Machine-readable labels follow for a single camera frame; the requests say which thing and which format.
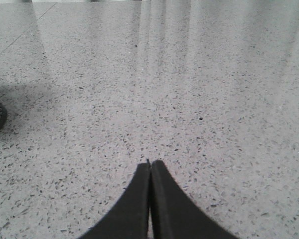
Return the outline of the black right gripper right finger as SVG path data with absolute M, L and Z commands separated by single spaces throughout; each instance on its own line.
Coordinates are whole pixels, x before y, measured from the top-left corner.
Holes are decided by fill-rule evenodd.
M 155 239 L 234 239 L 183 192 L 161 160 L 151 165 L 150 210 Z

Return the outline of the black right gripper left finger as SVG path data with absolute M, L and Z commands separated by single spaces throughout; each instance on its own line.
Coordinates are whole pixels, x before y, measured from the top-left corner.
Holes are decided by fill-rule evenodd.
M 82 239 L 146 239 L 148 237 L 150 164 L 137 165 L 118 201 Z

